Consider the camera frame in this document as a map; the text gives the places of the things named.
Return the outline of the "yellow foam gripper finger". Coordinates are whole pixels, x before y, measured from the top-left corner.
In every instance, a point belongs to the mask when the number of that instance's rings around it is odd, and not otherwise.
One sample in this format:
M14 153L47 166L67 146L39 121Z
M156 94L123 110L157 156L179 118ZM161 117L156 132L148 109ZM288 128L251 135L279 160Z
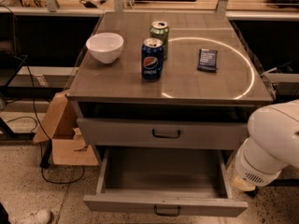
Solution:
M249 182L241 178L239 175L233 177L232 185L235 188L240 189L242 191L254 191L256 189L255 185L250 184Z

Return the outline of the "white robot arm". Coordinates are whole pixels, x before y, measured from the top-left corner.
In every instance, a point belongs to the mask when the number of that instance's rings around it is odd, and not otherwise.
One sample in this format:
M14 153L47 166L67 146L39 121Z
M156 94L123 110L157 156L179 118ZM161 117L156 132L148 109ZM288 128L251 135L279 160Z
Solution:
M234 187L254 191L276 180L285 167L299 167L299 100L257 109L248 132L235 156Z

